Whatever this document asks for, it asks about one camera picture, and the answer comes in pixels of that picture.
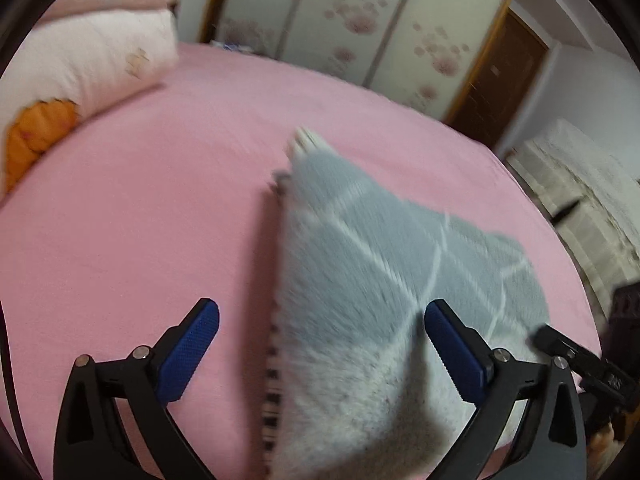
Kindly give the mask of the person right hand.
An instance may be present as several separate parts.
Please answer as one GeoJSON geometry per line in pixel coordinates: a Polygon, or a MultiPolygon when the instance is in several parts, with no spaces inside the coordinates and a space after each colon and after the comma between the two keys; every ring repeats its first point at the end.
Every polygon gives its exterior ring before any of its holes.
{"type": "Polygon", "coordinates": [[[610,466],[622,447],[623,443],[615,439],[613,426],[609,422],[589,441],[587,446],[588,465],[594,469],[610,466]]]}

